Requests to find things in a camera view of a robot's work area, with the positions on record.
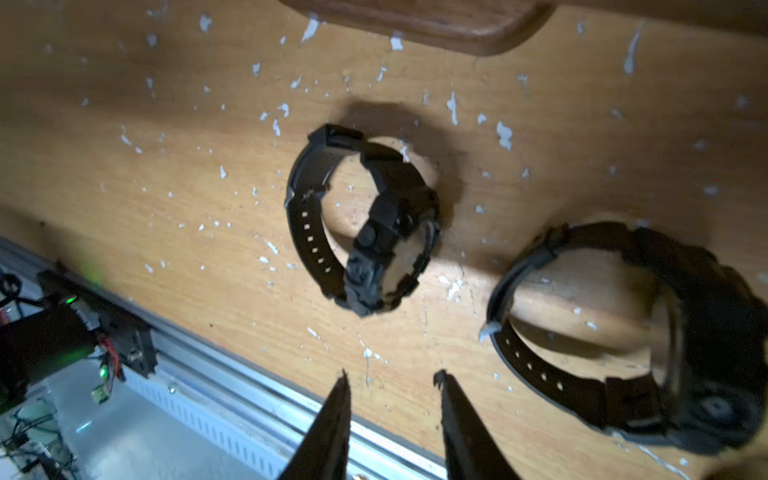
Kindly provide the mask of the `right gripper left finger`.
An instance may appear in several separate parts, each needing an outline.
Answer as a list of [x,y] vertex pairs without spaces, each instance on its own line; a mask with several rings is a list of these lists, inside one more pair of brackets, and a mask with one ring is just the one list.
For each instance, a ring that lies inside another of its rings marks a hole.
[[351,416],[351,388],[343,370],[279,479],[346,479]]

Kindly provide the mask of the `wooden watch stand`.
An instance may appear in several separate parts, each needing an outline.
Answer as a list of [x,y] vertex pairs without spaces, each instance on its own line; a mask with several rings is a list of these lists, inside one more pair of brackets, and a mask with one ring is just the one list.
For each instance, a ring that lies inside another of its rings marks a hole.
[[765,37],[765,1],[376,1],[283,3],[310,19],[481,57],[533,36],[559,7],[573,6]]

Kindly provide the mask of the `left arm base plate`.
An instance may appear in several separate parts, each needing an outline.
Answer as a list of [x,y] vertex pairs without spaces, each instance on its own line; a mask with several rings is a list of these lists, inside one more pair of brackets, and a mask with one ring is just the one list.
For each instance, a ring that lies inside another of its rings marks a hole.
[[144,377],[157,364],[151,326],[139,316],[53,271],[37,274],[42,295],[22,295],[21,279],[1,275],[1,306],[36,307],[34,314],[1,326],[1,412],[22,404],[29,388],[69,365],[104,350],[108,376]]

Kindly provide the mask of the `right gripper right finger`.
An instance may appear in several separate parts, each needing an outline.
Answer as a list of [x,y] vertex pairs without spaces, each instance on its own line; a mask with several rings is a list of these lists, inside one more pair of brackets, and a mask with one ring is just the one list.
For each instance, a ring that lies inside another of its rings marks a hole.
[[454,375],[440,370],[445,463],[449,479],[520,479],[482,423]]

